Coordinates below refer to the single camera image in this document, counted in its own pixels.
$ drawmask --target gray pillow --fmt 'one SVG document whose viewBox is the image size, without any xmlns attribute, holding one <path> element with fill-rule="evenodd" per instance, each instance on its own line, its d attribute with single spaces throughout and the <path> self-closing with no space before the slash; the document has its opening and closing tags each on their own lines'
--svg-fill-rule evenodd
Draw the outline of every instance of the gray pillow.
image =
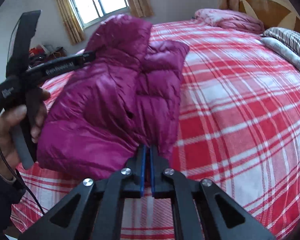
<svg viewBox="0 0 300 240">
<path fill-rule="evenodd" d="M 267 29 L 261 36 L 272 37 L 281 41 L 300 57 L 300 33 L 284 28 L 272 27 Z"/>
<path fill-rule="evenodd" d="M 296 67 L 296 69 L 300 71 L 300 57 L 297 54 L 295 54 L 291 49 L 286 47 L 284 44 L 282 44 L 275 38 L 261 38 L 261 41 L 266 47 L 279 54 L 281 57 L 290 62 Z"/>
</svg>

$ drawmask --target metal screw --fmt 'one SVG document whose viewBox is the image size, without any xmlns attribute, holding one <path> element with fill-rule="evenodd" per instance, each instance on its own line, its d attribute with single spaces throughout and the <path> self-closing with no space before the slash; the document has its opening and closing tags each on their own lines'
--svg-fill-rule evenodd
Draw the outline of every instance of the metal screw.
<svg viewBox="0 0 300 240">
<path fill-rule="evenodd" d="M 123 168 L 121 170 L 121 174 L 122 175 L 130 175 L 130 173 L 131 173 L 131 169 L 130 168 Z"/>
<path fill-rule="evenodd" d="M 174 169 L 167 168 L 167 169 L 164 170 L 164 174 L 166 174 L 166 175 L 173 175 L 174 174 Z"/>
<path fill-rule="evenodd" d="M 93 184 L 93 179 L 85 179 L 83 181 L 83 185 L 85 185 L 86 187 L 89 187 Z"/>
<path fill-rule="evenodd" d="M 212 185 L 212 181 L 210 179 L 203 179 L 201 183 L 206 187 L 210 187 Z"/>
</svg>

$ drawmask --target sleeve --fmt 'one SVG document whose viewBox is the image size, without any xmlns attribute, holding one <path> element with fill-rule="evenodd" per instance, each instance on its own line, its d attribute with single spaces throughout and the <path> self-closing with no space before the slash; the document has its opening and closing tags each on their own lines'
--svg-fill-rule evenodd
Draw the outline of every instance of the sleeve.
<svg viewBox="0 0 300 240">
<path fill-rule="evenodd" d="M 25 188 L 18 181 L 9 184 L 0 176 L 0 231 L 9 225 L 11 205 L 19 203 L 24 193 Z"/>
</svg>

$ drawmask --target handheld controller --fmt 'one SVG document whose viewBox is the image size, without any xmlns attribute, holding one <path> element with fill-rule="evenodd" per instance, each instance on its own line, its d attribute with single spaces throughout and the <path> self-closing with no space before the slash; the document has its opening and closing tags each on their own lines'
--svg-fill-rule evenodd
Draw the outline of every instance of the handheld controller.
<svg viewBox="0 0 300 240">
<path fill-rule="evenodd" d="M 27 115 L 10 130 L 14 145 L 25 169 L 36 162 L 37 144 L 31 140 L 31 127 L 42 103 L 38 86 L 48 79 L 80 69 L 96 58 L 95 51 L 62 57 L 29 68 L 29 47 L 35 34 L 41 11 L 25 12 L 18 20 L 10 39 L 6 80 L 0 84 L 0 111 L 25 104 Z"/>
</svg>

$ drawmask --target window frame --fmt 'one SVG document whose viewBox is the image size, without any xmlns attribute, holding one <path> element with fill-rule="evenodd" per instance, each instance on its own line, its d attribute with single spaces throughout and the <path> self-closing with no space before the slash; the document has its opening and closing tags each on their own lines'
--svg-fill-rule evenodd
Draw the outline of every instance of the window frame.
<svg viewBox="0 0 300 240">
<path fill-rule="evenodd" d="M 82 20 L 82 18 L 81 18 L 81 16 L 80 16 L 79 10 L 78 10 L 78 8 L 77 8 L 77 6 L 76 6 L 75 0 L 70 0 L 70 2 L 71 2 L 72 6 L 73 6 L 73 8 L 74 8 L 74 11 L 75 11 L 75 13 L 76 13 L 76 15 L 77 15 L 77 17 L 78 17 L 78 19 L 79 19 L 79 21 L 80 21 L 80 24 L 81 24 L 81 26 L 82 26 L 83 29 L 86 29 L 86 28 L 90 27 L 91 25 L 94 25 L 94 24 L 100 22 L 100 21 L 104 20 L 105 18 L 107 18 L 107 17 L 109 17 L 109 16 L 111 16 L 111 15 L 123 13 L 123 12 L 128 11 L 128 9 L 129 9 L 127 0 L 124 0 L 124 3 L 126 4 L 126 6 L 125 6 L 124 8 L 121 8 L 121 9 L 118 9 L 118 10 L 115 10 L 115 11 L 112 11 L 112 12 L 110 12 L 110 13 L 105 13 L 105 10 L 104 10 L 104 7 L 103 7 L 103 5 L 102 5 L 101 0 L 98 0 L 98 2 L 99 2 L 99 4 L 100 4 L 100 7 L 101 7 L 101 11 L 102 11 L 102 13 L 103 13 L 103 16 L 100 16 L 100 13 L 99 13 L 99 11 L 98 11 L 98 9 L 97 9 L 97 6 L 96 6 L 96 4 L 95 4 L 95 1 L 92 0 L 93 5 L 94 5 L 94 7 L 95 7 L 95 9 L 96 9 L 97 14 L 98 14 L 99 17 L 96 18 L 96 19 L 94 19 L 94 20 L 92 20 L 92 21 L 90 21 L 90 22 L 88 22 L 88 23 L 84 23 L 83 20 Z"/>
</svg>

